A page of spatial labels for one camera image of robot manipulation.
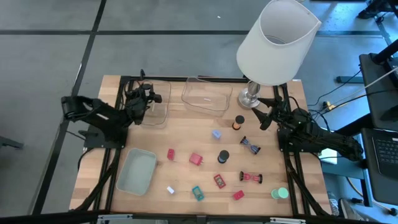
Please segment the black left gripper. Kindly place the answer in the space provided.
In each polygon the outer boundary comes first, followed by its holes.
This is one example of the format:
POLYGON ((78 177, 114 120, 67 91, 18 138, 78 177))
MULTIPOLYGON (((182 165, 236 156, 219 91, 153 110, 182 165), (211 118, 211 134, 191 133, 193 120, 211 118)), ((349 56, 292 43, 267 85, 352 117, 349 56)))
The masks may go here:
POLYGON ((161 103, 162 96, 150 93, 146 96, 146 91, 142 88, 136 88, 126 92, 126 113, 127 115, 135 120, 135 124, 141 124, 146 111, 150 108, 147 106, 148 103, 161 103))

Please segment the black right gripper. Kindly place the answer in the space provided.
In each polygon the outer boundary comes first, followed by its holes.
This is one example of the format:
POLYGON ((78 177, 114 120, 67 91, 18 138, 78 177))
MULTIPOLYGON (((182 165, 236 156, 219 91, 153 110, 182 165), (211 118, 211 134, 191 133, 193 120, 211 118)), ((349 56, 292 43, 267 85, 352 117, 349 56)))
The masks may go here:
POLYGON ((251 109, 261 124, 261 130, 265 131, 271 125, 272 120, 280 124, 288 124, 290 122, 291 112, 287 100, 284 100, 281 96, 276 96, 275 98, 258 98, 257 100, 265 104, 268 108, 271 108, 271 118, 267 113, 263 113, 257 108, 251 109))

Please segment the orange sand timer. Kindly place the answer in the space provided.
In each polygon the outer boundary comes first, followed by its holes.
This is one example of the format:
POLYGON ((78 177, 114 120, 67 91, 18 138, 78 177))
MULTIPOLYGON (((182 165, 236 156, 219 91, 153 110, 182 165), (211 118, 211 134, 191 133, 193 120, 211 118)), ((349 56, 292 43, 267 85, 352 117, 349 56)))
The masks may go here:
POLYGON ((232 128, 234 130, 239 130, 241 129, 241 125, 245 122, 244 116, 242 115, 237 115, 237 117, 234 120, 234 123, 232 125, 232 128))

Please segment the indigo blue sand timer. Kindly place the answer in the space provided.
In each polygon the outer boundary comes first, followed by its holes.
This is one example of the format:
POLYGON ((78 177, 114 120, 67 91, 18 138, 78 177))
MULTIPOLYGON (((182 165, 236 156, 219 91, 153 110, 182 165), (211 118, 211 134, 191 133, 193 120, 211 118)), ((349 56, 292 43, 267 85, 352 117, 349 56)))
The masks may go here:
POLYGON ((253 154, 258 154, 259 151, 261 150, 261 147, 251 144, 246 136, 242 138, 240 144, 248 148, 253 154))

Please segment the red sand timer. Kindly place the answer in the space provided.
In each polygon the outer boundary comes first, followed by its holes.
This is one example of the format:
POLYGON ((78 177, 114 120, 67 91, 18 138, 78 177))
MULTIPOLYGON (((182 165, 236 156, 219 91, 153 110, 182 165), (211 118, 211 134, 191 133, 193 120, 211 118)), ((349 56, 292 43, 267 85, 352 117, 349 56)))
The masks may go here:
POLYGON ((239 173, 239 180, 241 182, 242 181, 245 181, 245 182, 253 181, 253 182, 256 182, 258 184, 262 184, 263 176, 262 176, 262 174, 252 174, 252 173, 241 171, 239 173))

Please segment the red plug adapter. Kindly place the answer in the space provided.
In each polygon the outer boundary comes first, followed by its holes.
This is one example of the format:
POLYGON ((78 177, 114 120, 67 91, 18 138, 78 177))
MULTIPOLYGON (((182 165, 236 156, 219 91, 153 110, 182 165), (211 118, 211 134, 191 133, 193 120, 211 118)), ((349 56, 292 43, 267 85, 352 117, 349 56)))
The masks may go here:
POLYGON ((189 162, 195 164, 196 166, 200 166, 203 164, 203 157, 193 152, 189 158, 189 162))

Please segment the green sand timer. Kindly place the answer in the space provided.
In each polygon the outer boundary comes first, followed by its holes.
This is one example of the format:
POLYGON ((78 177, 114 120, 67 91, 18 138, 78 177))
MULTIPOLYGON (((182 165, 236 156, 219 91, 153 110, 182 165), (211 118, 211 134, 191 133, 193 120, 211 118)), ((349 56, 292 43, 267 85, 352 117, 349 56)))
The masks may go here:
POLYGON ((285 199, 289 196, 289 191, 285 187, 273 189, 271 191, 271 197, 273 199, 285 199))

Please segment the red rectangular gadget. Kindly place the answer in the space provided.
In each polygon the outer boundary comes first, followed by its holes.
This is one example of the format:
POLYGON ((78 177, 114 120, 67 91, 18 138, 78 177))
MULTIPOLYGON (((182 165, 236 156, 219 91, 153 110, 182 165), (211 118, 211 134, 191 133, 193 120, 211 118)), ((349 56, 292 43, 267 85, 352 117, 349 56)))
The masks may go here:
POLYGON ((218 186, 220 189, 222 189, 223 187, 226 186, 226 183, 225 183, 225 181, 223 180, 223 178, 222 178, 222 176, 221 176, 220 174, 215 175, 215 176, 214 176, 214 180, 215 180, 217 186, 218 186))

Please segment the teal rectangular gadget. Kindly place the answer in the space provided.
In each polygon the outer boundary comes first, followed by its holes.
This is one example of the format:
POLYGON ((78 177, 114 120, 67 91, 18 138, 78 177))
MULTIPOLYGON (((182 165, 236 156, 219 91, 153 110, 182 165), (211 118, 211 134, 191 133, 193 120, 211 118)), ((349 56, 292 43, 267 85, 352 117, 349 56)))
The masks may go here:
POLYGON ((205 196, 199 186, 195 186, 194 188, 192 188, 192 193, 198 202, 202 201, 205 198, 205 196))

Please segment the black office chair base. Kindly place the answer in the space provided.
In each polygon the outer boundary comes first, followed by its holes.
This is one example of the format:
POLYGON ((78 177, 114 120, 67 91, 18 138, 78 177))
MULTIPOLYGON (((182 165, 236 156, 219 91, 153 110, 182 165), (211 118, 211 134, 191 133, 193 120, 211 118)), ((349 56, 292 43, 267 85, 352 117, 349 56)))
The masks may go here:
POLYGON ((380 12, 393 12, 398 18, 398 0, 371 0, 368 6, 358 14, 358 18, 369 19, 380 12))

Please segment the narrow clear plastic bin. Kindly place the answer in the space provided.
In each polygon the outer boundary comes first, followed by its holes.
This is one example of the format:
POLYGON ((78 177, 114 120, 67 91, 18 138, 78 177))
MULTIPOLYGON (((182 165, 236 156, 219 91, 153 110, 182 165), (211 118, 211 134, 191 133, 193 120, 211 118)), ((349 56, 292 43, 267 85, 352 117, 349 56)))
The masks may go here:
POLYGON ((148 103, 142 125, 148 128, 163 128, 167 122, 171 94, 171 84, 162 80, 143 80, 141 83, 152 85, 155 94, 162 97, 161 103, 148 103))

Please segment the wide clear plastic bin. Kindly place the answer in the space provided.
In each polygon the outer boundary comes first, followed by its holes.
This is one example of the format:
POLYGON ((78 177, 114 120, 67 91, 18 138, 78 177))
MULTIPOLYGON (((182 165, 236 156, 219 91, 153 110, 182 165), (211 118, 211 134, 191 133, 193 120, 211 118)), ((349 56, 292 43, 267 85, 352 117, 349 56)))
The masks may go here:
POLYGON ((188 110, 212 116, 223 116, 229 108, 233 87, 227 83, 187 78, 181 100, 188 110))

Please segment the white shade silver table lamp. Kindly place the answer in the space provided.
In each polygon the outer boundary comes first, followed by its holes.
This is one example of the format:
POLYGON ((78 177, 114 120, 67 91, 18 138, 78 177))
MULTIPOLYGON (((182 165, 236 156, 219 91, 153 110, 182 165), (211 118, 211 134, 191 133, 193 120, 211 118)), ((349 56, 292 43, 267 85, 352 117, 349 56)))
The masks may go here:
POLYGON ((255 108, 261 86, 277 86, 296 76, 321 21, 296 0, 272 0, 239 46, 236 60, 249 83, 238 96, 255 108))

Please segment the grey plastic bin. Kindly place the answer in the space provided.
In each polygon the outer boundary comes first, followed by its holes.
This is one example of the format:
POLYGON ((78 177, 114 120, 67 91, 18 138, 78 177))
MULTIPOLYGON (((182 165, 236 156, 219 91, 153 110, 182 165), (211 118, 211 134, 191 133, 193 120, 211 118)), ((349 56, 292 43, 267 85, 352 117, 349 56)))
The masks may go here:
POLYGON ((150 186, 157 156, 150 151, 131 149, 124 161, 116 188, 129 194, 142 196, 150 186))

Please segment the white box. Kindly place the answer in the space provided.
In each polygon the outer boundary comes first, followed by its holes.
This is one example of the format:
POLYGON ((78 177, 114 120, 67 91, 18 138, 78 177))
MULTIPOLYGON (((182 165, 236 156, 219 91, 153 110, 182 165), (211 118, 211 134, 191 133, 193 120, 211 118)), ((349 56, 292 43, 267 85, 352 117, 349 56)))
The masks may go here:
POLYGON ((329 164, 333 164, 336 165, 338 163, 338 154, 336 151, 326 148, 324 150, 322 150, 319 155, 318 158, 322 161, 322 162, 326 162, 329 164))

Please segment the dark desk foot bar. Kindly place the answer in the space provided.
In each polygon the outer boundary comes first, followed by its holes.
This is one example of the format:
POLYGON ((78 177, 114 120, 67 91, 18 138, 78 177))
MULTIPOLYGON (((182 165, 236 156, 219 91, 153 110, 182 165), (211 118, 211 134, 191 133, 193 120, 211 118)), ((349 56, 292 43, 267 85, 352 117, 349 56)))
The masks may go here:
POLYGON ((338 77, 336 77, 336 82, 337 83, 352 83, 352 84, 363 84, 364 83, 362 76, 359 76, 359 77, 338 76, 338 77))

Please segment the black side desk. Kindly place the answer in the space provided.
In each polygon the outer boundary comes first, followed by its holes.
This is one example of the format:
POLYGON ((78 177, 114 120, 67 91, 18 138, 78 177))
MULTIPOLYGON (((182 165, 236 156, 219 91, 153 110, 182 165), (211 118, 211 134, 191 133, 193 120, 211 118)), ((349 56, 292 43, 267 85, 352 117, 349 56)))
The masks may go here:
POLYGON ((359 62, 373 126, 398 132, 398 39, 359 62))

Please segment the black laptop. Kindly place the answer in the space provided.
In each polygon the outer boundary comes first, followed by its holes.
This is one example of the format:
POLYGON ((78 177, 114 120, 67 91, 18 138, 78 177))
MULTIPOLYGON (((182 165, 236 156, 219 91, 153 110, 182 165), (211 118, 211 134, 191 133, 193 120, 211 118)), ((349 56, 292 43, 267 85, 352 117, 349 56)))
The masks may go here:
POLYGON ((398 205, 398 133, 361 130, 373 198, 398 205))

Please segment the grey furniture foot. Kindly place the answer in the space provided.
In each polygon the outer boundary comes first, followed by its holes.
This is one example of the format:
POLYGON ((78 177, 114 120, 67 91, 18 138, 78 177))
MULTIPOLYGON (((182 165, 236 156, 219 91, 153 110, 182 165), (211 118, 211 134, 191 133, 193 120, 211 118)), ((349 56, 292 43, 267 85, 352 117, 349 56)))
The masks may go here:
POLYGON ((13 147, 14 149, 22 149, 24 144, 14 141, 12 139, 0 136, 0 148, 6 147, 6 146, 13 147))

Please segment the black aluminium table frame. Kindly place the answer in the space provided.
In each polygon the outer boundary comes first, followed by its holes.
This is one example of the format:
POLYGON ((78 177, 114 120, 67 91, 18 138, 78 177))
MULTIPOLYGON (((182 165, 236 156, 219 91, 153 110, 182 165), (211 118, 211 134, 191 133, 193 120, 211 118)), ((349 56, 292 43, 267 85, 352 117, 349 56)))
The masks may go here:
POLYGON ((212 116, 188 110, 181 100, 186 79, 168 77, 171 84, 171 102, 167 122, 163 128, 131 126, 125 148, 121 151, 120 163, 128 152, 138 148, 153 152, 157 164, 148 191, 137 196, 120 191, 106 184, 99 205, 113 213, 154 213, 181 215, 243 215, 291 217, 295 213, 313 214, 309 202, 299 188, 290 189, 291 199, 273 199, 271 191, 288 187, 284 155, 279 149, 277 125, 263 131, 255 114, 238 105, 238 94, 246 86, 243 78, 227 78, 233 87, 232 100, 223 116, 212 116), (232 125, 237 115, 244 116, 241 129, 232 125), (219 130, 221 138, 215 139, 212 130, 219 130), (253 154, 240 144, 246 136, 253 145, 261 147, 253 154), (175 151, 173 161, 167 159, 169 149, 175 151), (222 150, 229 152, 229 159, 220 164, 217 160, 222 150), (203 157, 203 164, 189 162, 192 153, 203 157), (240 181, 239 173, 262 174, 263 182, 240 181), (220 189, 214 176, 220 174, 226 186, 220 189), (174 189, 170 194, 167 187, 174 189), (205 198, 197 201, 192 188, 199 186, 205 198), (239 190, 244 197, 234 200, 239 190))

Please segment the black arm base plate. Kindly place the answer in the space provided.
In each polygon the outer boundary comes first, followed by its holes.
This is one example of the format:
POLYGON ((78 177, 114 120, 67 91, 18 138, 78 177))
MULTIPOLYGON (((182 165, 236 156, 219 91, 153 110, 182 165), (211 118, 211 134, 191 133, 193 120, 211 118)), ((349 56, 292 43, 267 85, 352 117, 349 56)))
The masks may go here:
POLYGON ((117 149, 125 147, 128 129, 123 129, 121 134, 117 134, 115 140, 106 140, 103 132, 92 125, 89 125, 86 131, 79 130, 78 133, 85 138, 84 147, 117 149))
POLYGON ((285 128, 279 128, 277 130, 277 138, 279 149, 282 152, 318 153, 325 149, 325 147, 317 144, 315 141, 311 141, 307 137, 299 136, 297 133, 285 128))

